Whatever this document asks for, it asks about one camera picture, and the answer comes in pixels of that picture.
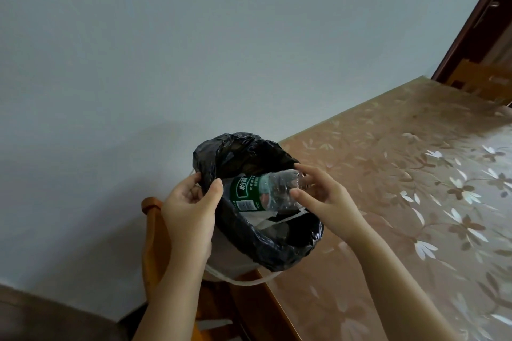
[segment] white wall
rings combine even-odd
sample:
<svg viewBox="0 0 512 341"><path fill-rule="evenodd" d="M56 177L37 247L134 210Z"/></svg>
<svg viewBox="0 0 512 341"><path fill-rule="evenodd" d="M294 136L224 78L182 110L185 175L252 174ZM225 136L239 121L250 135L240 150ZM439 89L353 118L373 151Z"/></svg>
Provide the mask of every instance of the white wall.
<svg viewBox="0 0 512 341"><path fill-rule="evenodd" d="M431 75L477 0L0 0L0 283L118 319L140 201Z"/></svg>

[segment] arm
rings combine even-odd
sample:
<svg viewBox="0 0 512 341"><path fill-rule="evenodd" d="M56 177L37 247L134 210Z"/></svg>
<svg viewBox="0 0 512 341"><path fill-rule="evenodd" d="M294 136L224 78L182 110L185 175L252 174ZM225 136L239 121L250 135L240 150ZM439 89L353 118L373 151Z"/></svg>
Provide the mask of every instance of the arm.
<svg viewBox="0 0 512 341"><path fill-rule="evenodd" d="M190 341L199 289L211 253L215 208L223 187L215 180L204 197L195 174L179 183L162 207L172 244L169 265L155 289L134 341Z"/></svg>
<svg viewBox="0 0 512 341"><path fill-rule="evenodd" d="M314 185L307 192L292 189L290 194L352 248L388 339L458 340L391 248L364 220L347 190L320 169L295 166L311 176Z"/></svg>

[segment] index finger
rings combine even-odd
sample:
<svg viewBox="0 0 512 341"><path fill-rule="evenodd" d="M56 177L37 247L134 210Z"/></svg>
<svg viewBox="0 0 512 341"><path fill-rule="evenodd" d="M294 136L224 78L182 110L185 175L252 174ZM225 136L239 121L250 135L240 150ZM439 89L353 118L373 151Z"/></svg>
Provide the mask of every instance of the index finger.
<svg viewBox="0 0 512 341"><path fill-rule="evenodd" d="M295 168L300 172L313 177L315 183L323 187L325 190L334 189L338 185L338 183L329 174L315 166L296 163Z"/></svg>
<svg viewBox="0 0 512 341"><path fill-rule="evenodd" d="M192 174L186 177L182 182L178 183L171 193L187 194L196 183L201 179L201 173Z"/></svg>

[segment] forearm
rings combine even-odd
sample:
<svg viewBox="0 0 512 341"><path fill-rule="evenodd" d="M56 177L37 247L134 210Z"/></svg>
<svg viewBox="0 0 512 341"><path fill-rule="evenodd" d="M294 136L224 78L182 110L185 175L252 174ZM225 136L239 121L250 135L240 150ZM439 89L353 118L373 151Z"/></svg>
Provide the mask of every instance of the forearm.
<svg viewBox="0 0 512 341"><path fill-rule="evenodd" d="M406 270L387 243L369 225L349 242L390 341L454 341L456 333Z"/></svg>
<svg viewBox="0 0 512 341"><path fill-rule="evenodd" d="M174 252L134 341L190 341L207 256Z"/></svg>

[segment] barcode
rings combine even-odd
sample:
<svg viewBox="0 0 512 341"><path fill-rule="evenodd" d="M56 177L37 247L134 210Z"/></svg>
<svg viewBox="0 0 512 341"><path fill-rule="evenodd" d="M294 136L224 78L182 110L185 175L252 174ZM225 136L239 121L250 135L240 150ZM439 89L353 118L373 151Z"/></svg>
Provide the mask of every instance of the barcode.
<svg viewBox="0 0 512 341"><path fill-rule="evenodd" d="M242 212L247 212L248 210L256 210L256 206L254 206L253 200L237 201L237 208Z"/></svg>

